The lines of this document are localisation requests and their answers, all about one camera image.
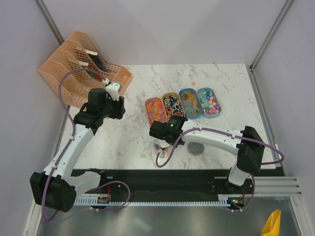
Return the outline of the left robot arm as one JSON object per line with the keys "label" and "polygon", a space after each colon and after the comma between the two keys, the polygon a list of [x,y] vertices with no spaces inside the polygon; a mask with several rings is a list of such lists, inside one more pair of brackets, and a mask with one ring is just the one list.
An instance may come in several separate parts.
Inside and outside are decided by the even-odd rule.
{"label": "left robot arm", "polygon": [[35,203],[62,212],[68,212],[77,197],[93,189],[104,193],[108,181],[101,171],[88,169],[78,177],[71,173],[88,142],[103,125],[105,118],[122,119],[125,111],[124,98],[119,95],[120,86],[111,83],[106,88],[93,88],[88,101],[73,119],[73,129],[68,142],[58,151],[41,173],[30,178]]}

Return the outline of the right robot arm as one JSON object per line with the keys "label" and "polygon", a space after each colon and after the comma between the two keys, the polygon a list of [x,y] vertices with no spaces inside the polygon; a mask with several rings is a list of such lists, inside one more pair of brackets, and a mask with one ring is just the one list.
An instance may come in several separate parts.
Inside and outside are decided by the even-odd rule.
{"label": "right robot arm", "polygon": [[168,122],[154,121],[149,135],[176,148],[185,143],[200,143],[227,151],[237,157],[231,167],[225,187],[238,193],[245,180],[260,172],[265,146],[257,131],[251,126],[243,130],[224,130],[195,123],[191,119],[172,116]]}

